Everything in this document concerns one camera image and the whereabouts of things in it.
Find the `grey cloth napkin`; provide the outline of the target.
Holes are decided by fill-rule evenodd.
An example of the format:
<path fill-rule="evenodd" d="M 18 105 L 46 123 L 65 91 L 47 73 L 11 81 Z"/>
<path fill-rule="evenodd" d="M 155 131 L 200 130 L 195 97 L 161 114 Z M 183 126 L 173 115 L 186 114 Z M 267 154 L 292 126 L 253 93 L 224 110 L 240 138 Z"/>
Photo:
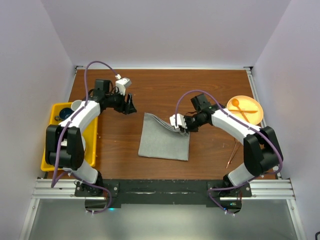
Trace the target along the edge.
<path fill-rule="evenodd" d="M 138 149 L 138 156 L 178 161 L 189 160 L 190 136 L 152 113 L 145 113 Z"/>

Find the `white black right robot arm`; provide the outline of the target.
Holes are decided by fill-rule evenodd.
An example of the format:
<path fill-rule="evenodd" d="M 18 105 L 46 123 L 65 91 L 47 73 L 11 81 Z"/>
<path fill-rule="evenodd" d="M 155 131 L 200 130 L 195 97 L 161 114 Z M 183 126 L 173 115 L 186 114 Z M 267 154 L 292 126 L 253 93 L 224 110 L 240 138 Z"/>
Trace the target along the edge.
<path fill-rule="evenodd" d="M 190 100 L 195 114 L 175 112 L 169 119 L 170 124 L 182 133 L 197 132 L 199 127 L 209 124 L 224 130 L 242 144 L 243 163 L 224 176 L 220 188 L 211 190 L 223 191 L 233 197 L 250 181 L 271 174 L 274 167 L 278 168 L 275 173 L 279 173 L 283 167 L 283 155 L 274 129 L 242 120 L 218 101 L 211 104 L 208 96 L 208 92 L 200 90 L 199 95 Z"/>

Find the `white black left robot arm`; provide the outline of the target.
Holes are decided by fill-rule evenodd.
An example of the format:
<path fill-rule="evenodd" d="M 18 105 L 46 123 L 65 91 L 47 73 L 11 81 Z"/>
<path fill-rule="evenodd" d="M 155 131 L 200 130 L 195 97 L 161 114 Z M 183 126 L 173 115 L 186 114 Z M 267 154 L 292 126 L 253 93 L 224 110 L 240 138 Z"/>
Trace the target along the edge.
<path fill-rule="evenodd" d="M 81 181 L 80 187 L 92 196 L 104 194 L 101 173 L 85 160 L 86 143 L 83 132 L 105 109 L 128 115 L 137 110 L 132 94 L 127 88 L 132 84 L 127 77 L 117 75 L 117 80 L 96 79 L 94 88 L 86 92 L 79 107 L 59 124 L 50 124 L 46 129 L 44 159 L 54 166 L 52 184 L 58 180 L 57 171 L 63 169 Z"/>

